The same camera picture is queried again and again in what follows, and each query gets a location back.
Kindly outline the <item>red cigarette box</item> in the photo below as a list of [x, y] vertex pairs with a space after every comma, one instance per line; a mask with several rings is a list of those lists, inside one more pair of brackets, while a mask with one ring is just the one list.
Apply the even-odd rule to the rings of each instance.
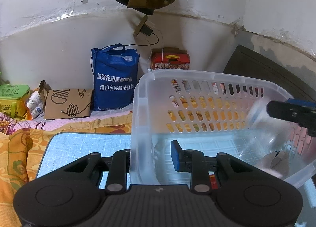
[[213, 190], [218, 189], [218, 183], [217, 183], [215, 174], [210, 174], [209, 179], [211, 181], [212, 189]]

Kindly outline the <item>white plush toy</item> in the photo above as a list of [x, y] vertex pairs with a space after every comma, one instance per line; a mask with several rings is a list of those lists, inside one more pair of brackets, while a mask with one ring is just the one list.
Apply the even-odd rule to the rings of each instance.
[[289, 153], [286, 151], [269, 153], [256, 163], [256, 167], [279, 179], [284, 179], [289, 174]]

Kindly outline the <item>clear plastic basket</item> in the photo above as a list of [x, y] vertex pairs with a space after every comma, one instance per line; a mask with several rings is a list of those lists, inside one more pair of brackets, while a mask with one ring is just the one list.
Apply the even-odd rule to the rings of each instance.
[[271, 152], [285, 151], [284, 170], [271, 168], [299, 188], [315, 174], [315, 139], [291, 123], [288, 137], [265, 125], [248, 127], [255, 102], [286, 101], [291, 94], [260, 79], [195, 70], [154, 70], [134, 89], [130, 178], [133, 184], [189, 184], [188, 173], [174, 170], [170, 143], [206, 156], [228, 153], [256, 165]]

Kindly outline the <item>dark wooden headboard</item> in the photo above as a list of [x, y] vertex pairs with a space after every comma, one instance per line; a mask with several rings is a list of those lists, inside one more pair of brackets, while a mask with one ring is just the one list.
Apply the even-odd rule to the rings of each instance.
[[295, 99], [315, 102], [315, 90], [308, 84], [274, 61], [242, 45], [237, 45], [223, 72], [270, 81], [287, 90]]

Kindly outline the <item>brown paper bag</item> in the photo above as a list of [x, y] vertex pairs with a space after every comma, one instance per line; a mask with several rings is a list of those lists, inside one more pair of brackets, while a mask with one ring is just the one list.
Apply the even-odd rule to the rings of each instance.
[[44, 101], [44, 119], [74, 119], [90, 116], [93, 90], [50, 89], [45, 80], [38, 87]]

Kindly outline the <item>orange floral blanket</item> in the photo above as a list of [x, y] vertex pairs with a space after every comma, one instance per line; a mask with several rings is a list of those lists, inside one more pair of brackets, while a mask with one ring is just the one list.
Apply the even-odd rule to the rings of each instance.
[[1, 134], [1, 226], [21, 226], [13, 208], [13, 197], [24, 184], [35, 179], [49, 140], [58, 133], [129, 134], [132, 113], [103, 120], [75, 122], [53, 131], [20, 129]]

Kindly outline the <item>red gift box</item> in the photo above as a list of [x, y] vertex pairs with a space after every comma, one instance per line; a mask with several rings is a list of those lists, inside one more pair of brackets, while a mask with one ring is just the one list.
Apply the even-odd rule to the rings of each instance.
[[150, 57], [150, 68], [157, 69], [183, 69], [188, 70], [190, 56], [186, 50], [179, 48], [153, 49]]

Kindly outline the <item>blue tote bag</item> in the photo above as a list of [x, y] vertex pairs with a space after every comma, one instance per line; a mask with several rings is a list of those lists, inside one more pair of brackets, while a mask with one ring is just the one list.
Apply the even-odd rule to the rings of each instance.
[[120, 43], [92, 49], [93, 109], [115, 110], [133, 102], [140, 55]]

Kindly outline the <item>green yellow tin box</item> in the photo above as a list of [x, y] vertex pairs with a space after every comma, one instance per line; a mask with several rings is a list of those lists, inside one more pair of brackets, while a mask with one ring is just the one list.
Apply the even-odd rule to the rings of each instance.
[[28, 85], [3, 84], [0, 88], [1, 112], [11, 118], [22, 119], [27, 112], [26, 101], [30, 97]]

